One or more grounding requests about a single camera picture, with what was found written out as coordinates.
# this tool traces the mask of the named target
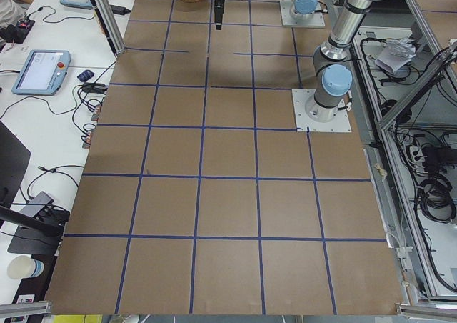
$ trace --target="white desk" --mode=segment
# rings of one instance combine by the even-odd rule
[[[110,4],[131,9],[134,0],[109,0]],[[41,6],[51,6],[57,13],[47,20],[58,21],[64,17],[94,17],[94,10],[85,10],[63,6],[59,0],[34,0],[28,12],[34,12]],[[106,68],[115,58],[103,35],[96,18],[67,19],[61,23],[44,23],[42,19],[52,13],[50,8],[31,15],[36,23],[23,44],[15,44],[11,50],[0,52],[0,61],[10,64],[24,64],[32,49],[65,49],[70,51],[71,65],[77,67]],[[121,34],[124,35],[129,14],[115,15]]]
[[[110,4],[125,6],[131,9],[134,0],[109,0]],[[49,17],[55,21],[65,16],[92,17],[92,10],[73,9],[60,5],[59,0],[35,0],[29,12],[37,10],[40,6],[52,6],[57,14]],[[114,55],[111,53],[105,36],[101,33],[97,21],[71,19],[59,24],[47,24],[42,18],[50,13],[44,9],[32,16],[36,20],[35,26],[24,44],[17,44],[9,51],[0,52],[0,69],[20,70],[30,50],[32,49],[65,49],[70,51],[71,66],[64,83],[54,96],[43,96],[54,111],[61,112],[74,107],[72,89],[81,84],[76,78],[84,69],[91,69],[95,73],[93,81],[112,62]],[[129,15],[115,16],[121,33],[124,35]],[[99,82],[109,83],[112,68],[108,70]],[[11,88],[17,74],[0,75],[0,84],[3,91],[0,94],[0,115],[5,108],[18,101],[22,96],[11,93]],[[75,116],[79,126],[91,121],[91,113],[85,106],[77,111]],[[38,166],[55,167],[63,164],[84,165],[88,151],[82,149],[81,132],[71,123],[71,112],[61,116],[54,116],[47,109],[46,103],[35,99],[27,99],[10,108],[2,119],[3,123],[22,141],[31,152],[31,160],[26,175],[22,182],[25,191],[32,179],[41,174]],[[72,175],[77,181],[81,178],[82,169],[68,168],[65,172]],[[71,210],[76,196],[76,186],[70,179],[63,175],[47,174],[37,181],[32,187],[32,193],[41,190],[48,193],[54,203]],[[24,202],[18,194],[15,202]],[[22,206],[12,207],[19,210]],[[13,234],[16,226],[5,222],[1,231]],[[17,256],[10,254],[8,249],[11,237],[0,234],[0,304],[11,304],[20,281],[12,280],[6,275],[8,263]]]

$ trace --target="metal mounting plate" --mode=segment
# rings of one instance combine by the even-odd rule
[[[316,132],[352,132],[349,123],[348,112],[338,111],[335,118],[328,123],[315,121],[308,116],[305,110],[305,103],[309,97],[313,96],[315,89],[292,89],[293,110],[295,111],[295,123],[297,131],[316,131]],[[340,107],[345,106],[341,100]]]
[[[291,16],[290,10],[293,5],[293,0],[280,0],[279,6],[281,7],[281,18],[283,20],[283,26],[292,26],[295,28],[314,28],[322,29],[325,28],[326,23],[323,20],[323,14],[312,14],[310,17],[303,19],[294,19]],[[321,5],[318,4],[316,10],[320,10]]]

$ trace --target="yellow object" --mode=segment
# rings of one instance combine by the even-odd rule
[[[101,314],[87,314],[84,319],[83,314],[59,315],[54,317],[54,323],[101,323]]]

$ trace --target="light blue joint cap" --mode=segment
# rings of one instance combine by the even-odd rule
[[[352,73],[341,64],[333,64],[324,70],[322,85],[331,96],[343,96],[352,85]]]
[[[299,14],[312,14],[317,7],[317,0],[295,0],[295,11]]]

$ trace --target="cable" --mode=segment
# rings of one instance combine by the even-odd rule
[[[73,178],[70,174],[57,170],[57,169],[67,168],[67,167],[84,168],[84,166],[79,166],[79,165],[76,165],[76,164],[65,164],[65,165],[63,165],[63,166],[57,166],[57,167],[53,167],[53,168],[50,168],[50,169],[47,169],[47,168],[45,168],[45,167],[43,167],[43,166],[38,166],[38,169],[40,169],[41,171],[43,171],[43,173],[41,173],[40,175],[38,175],[37,177],[35,177],[35,179],[33,179],[33,180],[30,182],[30,184],[27,186],[27,190],[26,190],[27,196],[28,196],[30,199],[33,199],[32,195],[31,195],[31,188],[32,188],[33,184],[34,184],[38,179],[40,179],[42,176],[44,176],[45,174],[48,174],[48,173],[63,174],[63,175],[65,175],[65,176],[67,176],[68,178],[70,178],[70,179],[72,180],[72,182],[76,185],[76,187],[79,187],[78,182],[77,182],[77,181],[75,180],[75,178]]]
[[[34,14],[34,13],[36,13],[36,12],[38,12],[38,11],[42,11],[42,10],[45,9],[45,8],[51,9],[53,12],[51,12],[50,14],[48,14],[47,16],[45,16],[45,17],[42,19],[42,21],[43,21],[44,23],[57,24],[57,23],[61,23],[61,22],[65,21],[65,20],[67,20],[67,19],[84,19],[84,20],[86,20],[86,21],[91,21],[92,19],[95,18],[95,16],[92,16],[91,18],[79,17],[79,16],[69,16],[69,17],[64,17],[64,18],[62,18],[62,19],[60,19],[60,20],[58,20],[58,21],[47,21],[47,20],[46,20],[47,18],[49,18],[50,16],[53,16],[54,14],[57,13],[57,11],[55,10],[54,7],[48,6],[48,5],[39,7],[35,12],[32,12],[31,14]]]
[[[41,242],[42,244],[47,244],[48,246],[51,246],[51,247],[55,247],[56,245],[55,244],[50,244],[50,243],[47,243],[41,239],[32,239],[32,238],[28,238],[28,237],[22,237],[22,236],[16,236],[16,235],[13,235],[13,234],[8,234],[6,232],[0,232],[0,234],[3,234],[3,235],[8,235],[8,236],[11,236],[11,237],[17,237],[18,239],[28,239],[28,240],[31,240],[31,241],[38,241],[38,242]]]
[[[74,103],[75,103],[75,106],[72,107],[71,109],[68,109],[66,111],[63,111],[63,112],[55,112],[52,108],[51,108],[51,105],[49,104],[49,102],[43,98],[40,98],[39,96],[25,96],[24,98],[14,102],[13,104],[7,106],[7,108],[5,109],[5,111],[3,112],[3,114],[0,116],[0,120],[5,116],[5,114],[7,113],[8,110],[10,110],[11,107],[19,104],[21,101],[24,101],[26,99],[36,99],[36,100],[40,100],[40,101],[44,101],[46,103],[46,105],[48,106],[48,110],[55,116],[60,116],[62,114],[68,114],[69,112],[72,112],[73,110],[75,110],[77,108],[77,104],[78,102],[76,101],[76,96],[75,96],[75,89],[77,89],[78,87],[80,87],[81,85],[78,85],[78,86],[75,86],[72,90],[72,96],[73,96],[73,100],[74,100]]]

